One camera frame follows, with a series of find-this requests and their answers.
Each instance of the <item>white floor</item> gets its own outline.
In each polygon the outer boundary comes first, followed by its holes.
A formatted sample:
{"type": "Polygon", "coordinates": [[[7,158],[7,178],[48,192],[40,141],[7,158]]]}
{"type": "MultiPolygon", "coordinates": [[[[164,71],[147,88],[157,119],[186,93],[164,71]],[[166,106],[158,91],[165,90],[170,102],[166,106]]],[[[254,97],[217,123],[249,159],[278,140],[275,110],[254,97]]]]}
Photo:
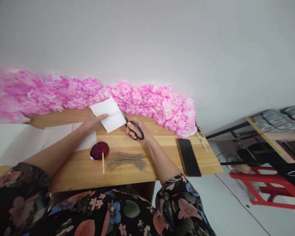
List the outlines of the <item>white floor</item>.
{"type": "MultiPolygon", "coordinates": [[[[220,149],[223,146],[215,141],[210,142],[210,145],[216,155],[220,153],[220,149]]],[[[215,175],[188,178],[194,188],[199,192],[205,214],[217,236],[266,236],[268,234],[265,230],[271,236],[295,235],[294,210],[269,206],[254,206],[250,203],[247,195],[238,183],[230,178],[229,170],[226,167],[224,168],[224,173],[217,175],[245,207],[238,202],[228,188],[215,175]],[[259,221],[265,230],[262,229],[246,209],[259,221]]],[[[157,181],[154,191],[154,205],[156,193],[160,188],[161,184],[157,181]]]]}

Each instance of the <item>hand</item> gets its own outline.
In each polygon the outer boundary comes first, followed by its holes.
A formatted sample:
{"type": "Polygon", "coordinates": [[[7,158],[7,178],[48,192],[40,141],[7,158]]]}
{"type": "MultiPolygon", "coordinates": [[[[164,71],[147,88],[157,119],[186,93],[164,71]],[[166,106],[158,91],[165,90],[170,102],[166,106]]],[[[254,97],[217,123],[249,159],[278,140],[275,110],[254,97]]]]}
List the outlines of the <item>hand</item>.
{"type": "MultiPolygon", "coordinates": [[[[151,142],[152,140],[154,140],[154,137],[153,135],[151,134],[151,132],[147,129],[147,127],[145,126],[145,124],[138,120],[137,118],[132,118],[130,119],[131,121],[133,121],[134,123],[136,123],[143,131],[143,134],[144,134],[144,139],[142,140],[142,142],[144,143],[149,143],[151,142]]],[[[134,132],[136,132],[138,134],[138,136],[140,138],[142,138],[142,135],[141,135],[141,132],[138,130],[138,128],[136,126],[134,126],[133,124],[131,124],[130,122],[127,123],[127,128],[126,128],[126,131],[128,134],[131,135],[131,137],[133,137],[134,139],[136,139],[137,137],[135,136],[135,134],[130,131],[130,129],[132,129],[134,132]]]]}
{"type": "Polygon", "coordinates": [[[95,116],[93,113],[80,125],[79,129],[90,135],[94,133],[100,127],[100,121],[107,118],[108,114],[102,114],[100,116],[95,116]]]}

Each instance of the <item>white paper sheet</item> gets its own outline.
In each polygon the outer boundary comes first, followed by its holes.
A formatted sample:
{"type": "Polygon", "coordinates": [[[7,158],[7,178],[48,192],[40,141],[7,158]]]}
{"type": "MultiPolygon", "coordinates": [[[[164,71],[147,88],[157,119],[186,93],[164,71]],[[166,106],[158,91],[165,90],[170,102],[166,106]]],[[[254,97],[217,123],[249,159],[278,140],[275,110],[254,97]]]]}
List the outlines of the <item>white paper sheet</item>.
{"type": "Polygon", "coordinates": [[[113,97],[110,97],[109,99],[101,103],[94,104],[90,106],[90,108],[95,116],[99,116],[105,113],[108,114],[108,117],[101,121],[107,133],[112,132],[113,130],[119,128],[126,123],[126,120],[123,117],[113,97]]]}
{"type": "Polygon", "coordinates": [[[43,146],[42,150],[48,148],[49,146],[57,143],[65,136],[72,132],[72,124],[62,125],[62,126],[54,126],[54,127],[47,127],[45,130],[50,130],[52,132],[50,138],[47,140],[45,145],[43,146]]]}
{"type": "MultiPolygon", "coordinates": [[[[45,128],[45,130],[51,131],[52,135],[47,140],[46,144],[43,146],[42,149],[48,148],[49,146],[53,145],[54,143],[60,141],[65,136],[70,134],[72,131],[79,128],[79,126],[82,123],[83,122],[45,128]]],[[[87,136],[86,139],[84,139],[83,142],[74,151],[76,152],[76,151],[80,151],[83,149],[91,148],[95,143],[96,143],[96,132],[87,136]]]]}
{"type": "Polygon", "coordinates": [[[14,166],[38,153],[50,131],[25,124],[0,124],[0,166],[14,166]]]}
{"type": "MultiPolygon", "coordinates": [[[[73,123],[72,124],[72,131],[74,131],[77,128],[79,128],[79,126],[82,123],[83,122],[73,123]]],[[[94,132],[94,133],[90,134],[89,136],[87,136],[86,139],[84,139],[83,142],[74,151],[80,151],[80,150],[83,150],[83,149],[91,148],[95,143],[96,143],[96,132],[94,132]]]]}

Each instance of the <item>scissors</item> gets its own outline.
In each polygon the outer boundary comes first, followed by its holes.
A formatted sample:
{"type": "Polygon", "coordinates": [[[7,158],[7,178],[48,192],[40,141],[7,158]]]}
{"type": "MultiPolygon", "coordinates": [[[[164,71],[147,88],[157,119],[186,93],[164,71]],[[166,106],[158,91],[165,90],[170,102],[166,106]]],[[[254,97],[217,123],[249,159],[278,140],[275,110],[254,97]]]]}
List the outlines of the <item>scissors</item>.
{"type": "Polygon", "coordinates": [[[134,126],[136,126],[137,127],[137,129],[141,132],[141,135],[142,135],[142,138],[140,138],[139,136],[138,136],[138,134],[136,133],[136,132],[134,132],[132,129],[130,129],[130,131],[132,131],[133,133],[134,133],[134,135],[137,137],[136,139],[134,139],[130,134],[129,134],[129,136],[133,139],[133,140],[138,140],[138,139],[140,139],[140,140],[143,140],[144,139],[144,134],[143,134],[143,131],[142,131],[142,129],[136,124],[136,123],[134,123],[133,121],[129,121],[128,120],[128,118],[126,117],[126,115],[124,114],[124,112],[120,109],[120,111],[121,111],[121,113],[122,113],[122,115],[124,116],[124,118],[125,118],[125,120],[126,120],[126,124],[125,124],[125,127],[128,127],[128,122],[130,122],[131,124],[133,124],[134,126]]]}

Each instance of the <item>red plastic stool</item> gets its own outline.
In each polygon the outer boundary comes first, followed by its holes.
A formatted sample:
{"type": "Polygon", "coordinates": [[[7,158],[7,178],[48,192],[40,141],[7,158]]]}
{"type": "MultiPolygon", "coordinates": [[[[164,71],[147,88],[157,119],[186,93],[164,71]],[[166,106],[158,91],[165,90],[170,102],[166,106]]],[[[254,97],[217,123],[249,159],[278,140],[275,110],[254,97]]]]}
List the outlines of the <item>red plastic stool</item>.
{"type": "Polygon", "coordinates": [[[275,203],[273,202],[274,198],[278,195],[288,196],[295,198],[295,186],[288,182],[285,178],[280,176],[278,173],[276,174],[261,174],[259,170],[274,170],[272,167],[252,167],[251,170],[255,172],[255,174],[244,174],[244,173],[229,173],[229,175],[233,179],[240,179],[247,188],[251,191],[251,193],[255,196],[257,201],[251,201],[253,205],[264,205],[264,206],[272,206],[272,207],[281,207],[294,209],[295,205],[284,204],[284,203],[275,203]],[[262,182],[266,184],[266,187],[259,187],[262,193],[270,194],[268,200],[264,200],[259,193],[254,189],[251,185],[251,181],[254,182],[262,182]],[[271,184],[280,184],[283,187],[274,187],[271,184]]]}

